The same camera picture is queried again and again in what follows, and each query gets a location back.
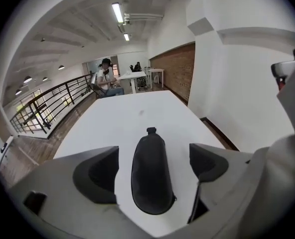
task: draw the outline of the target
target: white ceiling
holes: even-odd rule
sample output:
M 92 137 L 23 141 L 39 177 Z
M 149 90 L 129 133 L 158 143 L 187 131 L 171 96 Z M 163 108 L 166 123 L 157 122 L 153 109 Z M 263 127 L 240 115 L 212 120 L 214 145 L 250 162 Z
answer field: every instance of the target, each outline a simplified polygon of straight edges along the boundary
M 63 54 L 75 49 L 82 49 L 90 43 L 100 44 L 113 40 L 121 40 L 123 34 L 118 28 L 118 22 L 111 4 L 119 2 L 122 13 L 148 13 L 164 15 L 165 7 L 170 0 L 84 0 L 74 4 L 60 15 L 53 18 L 38 33 L 25 43 L 25 48 L 7 82 L 9 90 L 18 88 L 23 79 L 29 75 L 37 82 L 49 75 L 49 71 L 57 70 L 54 64 Z M 147 40 L 155 20 L 130 20 L 125 31 L 130 35 L 130 41 Z

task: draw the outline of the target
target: brick wall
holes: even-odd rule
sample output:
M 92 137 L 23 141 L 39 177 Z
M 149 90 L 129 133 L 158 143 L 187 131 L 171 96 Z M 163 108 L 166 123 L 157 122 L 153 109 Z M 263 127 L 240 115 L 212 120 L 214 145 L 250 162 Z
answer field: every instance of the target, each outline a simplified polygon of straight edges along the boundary
M 194 58 L 195 43 L 192 43 L 153 57 L 150 62 L 151 67 L 164 69 L 164 84 L 188 101 Z

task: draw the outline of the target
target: ceiling light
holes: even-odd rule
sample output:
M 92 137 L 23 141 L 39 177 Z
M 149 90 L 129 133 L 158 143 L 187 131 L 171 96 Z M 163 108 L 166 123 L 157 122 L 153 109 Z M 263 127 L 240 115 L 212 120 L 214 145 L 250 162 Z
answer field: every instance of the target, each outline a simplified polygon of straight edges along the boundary
M 122 18 L 122 14 L 121 14 L 121 10 L 120 10 L 120 5 L 119 3 L 113 3 L 112 4 L 112 8 L 114 10 L 114 13 L 117 17 L 118 23 L 123 23 L 123 18 Z
M 124 38 L 126 39 L 126 41 L 129 41 L 129 35 L 128 34 L 124 34 Z
M 19 95 L 21 92 L 21 90 L 16 90 L 16 96 Z
M 32 78 L 31 78 L 30 76 L 27 76 L 27 77 L 24 79 L 23 83 L 27 83 L 27 82 L 29 82 L 29 81 L 31 81 L 31 80 L 32 80 Z

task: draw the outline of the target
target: chair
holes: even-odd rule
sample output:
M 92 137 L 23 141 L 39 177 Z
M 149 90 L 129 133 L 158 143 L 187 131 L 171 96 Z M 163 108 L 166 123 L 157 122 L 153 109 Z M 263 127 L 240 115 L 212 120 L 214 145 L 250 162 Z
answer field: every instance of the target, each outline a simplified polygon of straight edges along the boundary
M 96 81 L 97 81 L 97 75 L 98 73 L 95 73 L 92 78 L 91 78 L 91 81 L 90 81 L 90 84 L 89 84 L 89 87 L 93 90 L 93 92 L 96 93 L 96 98 L 100 99 L 100 98 L 108 98 L 108 97 L 114 97 L 114 95 L 107 95 L 107 91 L 100 88 Z

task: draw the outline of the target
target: baseboard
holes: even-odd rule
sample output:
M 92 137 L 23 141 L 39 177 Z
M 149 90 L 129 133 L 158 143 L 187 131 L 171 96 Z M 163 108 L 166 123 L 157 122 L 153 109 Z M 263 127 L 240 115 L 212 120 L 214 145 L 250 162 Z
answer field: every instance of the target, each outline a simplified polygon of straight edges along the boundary
M 170 90 L 174 95 L 178 97 L 186 106 L 188 104 L 188 101 L 185 100 L 183 97 L 181 97 L 177 92 L 175 92 L 173 89 L 169 88 L 167 85 L 164 84 L 164 87 L 166 87 L 168 90 Z
M 232 148 L 232 150 L 239 151 L 239 149 L 235 146 L 235 144 L 233 144 L 232 141 L 228 139 L 228 137 L 216 125 L 214 125 L 213 122 L 210 121 L 207 117 L 200 118 L 200 120 L 207 122 L 219 134 L 219 136 L 222 137 L 224 141 L 226 141 L 226 143 Z

